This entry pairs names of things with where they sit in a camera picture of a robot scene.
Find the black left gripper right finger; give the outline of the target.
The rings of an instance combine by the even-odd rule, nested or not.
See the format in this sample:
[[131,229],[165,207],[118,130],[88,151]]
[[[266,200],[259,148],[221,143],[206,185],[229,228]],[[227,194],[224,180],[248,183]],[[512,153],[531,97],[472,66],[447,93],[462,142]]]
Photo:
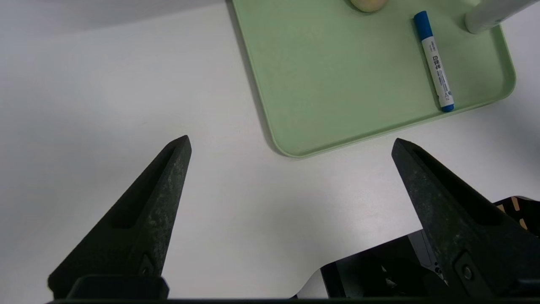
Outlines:
[[538,201],[513,197],[494,204],[401,138],[391,156],[453,292],[471,298],[539,297]]

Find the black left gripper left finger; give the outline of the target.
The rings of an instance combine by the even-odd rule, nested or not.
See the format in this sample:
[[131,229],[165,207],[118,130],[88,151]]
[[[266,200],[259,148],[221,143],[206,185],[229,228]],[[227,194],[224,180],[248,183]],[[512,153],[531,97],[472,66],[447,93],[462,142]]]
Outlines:
[[192,147],[170,141],[49,275],[54,298],[167,298],[162,278]]

